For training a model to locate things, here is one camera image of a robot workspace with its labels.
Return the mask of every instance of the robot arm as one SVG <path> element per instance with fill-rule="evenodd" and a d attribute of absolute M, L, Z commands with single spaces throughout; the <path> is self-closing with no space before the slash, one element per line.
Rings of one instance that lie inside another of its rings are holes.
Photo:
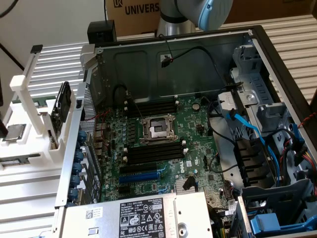
<path fill-rule="evenodd" d="M 195 24 L 204 31 L 218 29 L 228 17 L 232 3 L 233 0 L 161 0 L 158 31 L 166 35 L 193 32 L 193 27 L 186 24 Z"/>

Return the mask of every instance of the barcode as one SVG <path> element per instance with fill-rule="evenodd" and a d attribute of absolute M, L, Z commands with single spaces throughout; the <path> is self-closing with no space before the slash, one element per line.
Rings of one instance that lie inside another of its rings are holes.
<path fill-rule="evenodd" d="M 86 211 L 86 219 L 93 218 L 93 216 L 94 216 L 93 210 Z"/>

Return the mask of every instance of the blue plastic latch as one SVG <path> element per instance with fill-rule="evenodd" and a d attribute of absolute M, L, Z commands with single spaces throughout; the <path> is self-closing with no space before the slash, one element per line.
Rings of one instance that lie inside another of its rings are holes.
<path fill-rule="evenodd" d="M 256 215 L 251 220 L 251 227 L 254 235 L 281 230 L 275 213 Z"/>
<path fill-rule="evenodd" d="M 256 237 L 270 237 L 316 230 L 317 215 L 304 223 L 280 226 L 275 213 L 256 215 L 251 221 L 251 228 Z"/>

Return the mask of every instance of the cpu socket cover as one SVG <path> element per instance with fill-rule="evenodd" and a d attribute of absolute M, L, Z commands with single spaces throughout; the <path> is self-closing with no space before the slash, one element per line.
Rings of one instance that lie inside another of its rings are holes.
<path fill-rule="evenodd" d="M 140 121 L 143 125 L 143 138 L 140 144 L 156 144 L 172 142 L 178 139 L 174 131 L 175 116 L 166 115 L 160 117 L 145 118 Z"/>

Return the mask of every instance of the sticker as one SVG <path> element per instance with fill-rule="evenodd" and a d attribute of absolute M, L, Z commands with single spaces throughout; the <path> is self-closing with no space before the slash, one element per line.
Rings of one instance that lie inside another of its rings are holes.
<path fill-rule="evenodd" d="M 160 55 L 160 62 L 162 63 L 164 59 L 166 58 L 172 58 L 171 54 L 166 54 L 166 55 Z"/>
<path fill-rule="evenodd" d="M 187 167 L 191 167 L 192 166 L 192 162 L 190 160 L 186 161 L 186 166 Z"/>
<path fill-rule="evenodd" d="M 165 238 L 163 199 L 121 203 L 119 238 Z"/>
<path fill-rule="evenodd" d="M 103 217 L 103 207 L 96 207 L 92 210 L 86 210 L 85 217 L 86 219 Z"/>
<path fill-rule="evenodd" d="M 225 215 L 226 216 L 233 215 L 234 212 L 236 211 L 237 204 L 238 204 L 238 201 L 235 201 L 234 199 L 229 200 L 228 211 L 225 211 Z"/>

